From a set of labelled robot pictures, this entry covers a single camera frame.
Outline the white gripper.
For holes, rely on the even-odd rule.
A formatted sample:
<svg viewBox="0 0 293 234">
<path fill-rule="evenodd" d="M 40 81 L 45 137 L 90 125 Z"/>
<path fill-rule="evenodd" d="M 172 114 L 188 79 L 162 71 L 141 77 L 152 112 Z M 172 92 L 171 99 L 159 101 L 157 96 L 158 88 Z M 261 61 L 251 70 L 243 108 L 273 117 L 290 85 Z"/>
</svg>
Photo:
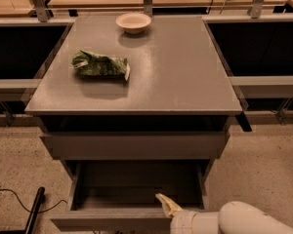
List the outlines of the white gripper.
<svg viewBox="0 0 293 234">
<path fill-rule="evenodd" d="M 196 212 L 182 211 L 177 203 L 161 193 L 156 193 L 155 197 L 161 203 L 164 214 L 173 218 L 170 224 L 170 234 L 192 234 L 192 222 Z"/>
</svg>

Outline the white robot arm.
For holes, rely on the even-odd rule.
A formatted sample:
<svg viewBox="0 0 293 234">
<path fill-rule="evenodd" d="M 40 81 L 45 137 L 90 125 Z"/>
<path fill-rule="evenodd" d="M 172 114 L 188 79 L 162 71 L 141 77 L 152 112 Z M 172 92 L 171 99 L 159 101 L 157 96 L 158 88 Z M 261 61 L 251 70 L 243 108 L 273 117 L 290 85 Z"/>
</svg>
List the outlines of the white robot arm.
<svg viewBox="0 0 293 234">
<path fill-rule="evenodd" d="M 293 234 L 293 227 L 244 202 L 228 202 L 218 212 L 199 212 L 185 210 L 161 193 L 155 197 L 171 218 L 170 234 Z"/>
</svg>

